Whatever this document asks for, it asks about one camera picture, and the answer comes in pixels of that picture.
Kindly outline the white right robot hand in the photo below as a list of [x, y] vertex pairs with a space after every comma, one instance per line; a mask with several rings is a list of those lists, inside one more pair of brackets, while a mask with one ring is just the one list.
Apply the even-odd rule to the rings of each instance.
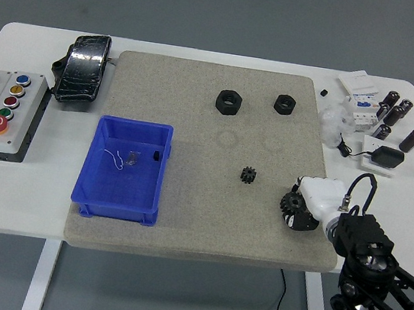
[[349, 210], [351, 197], [339, 179], [299, 177], [292, 193], [303, 200], [301, 212], [287, 212], [284, 216], [287, 226], [294, 231], [311, 231], [322, 226], [325, 236], [331, 236], [341, 213]]

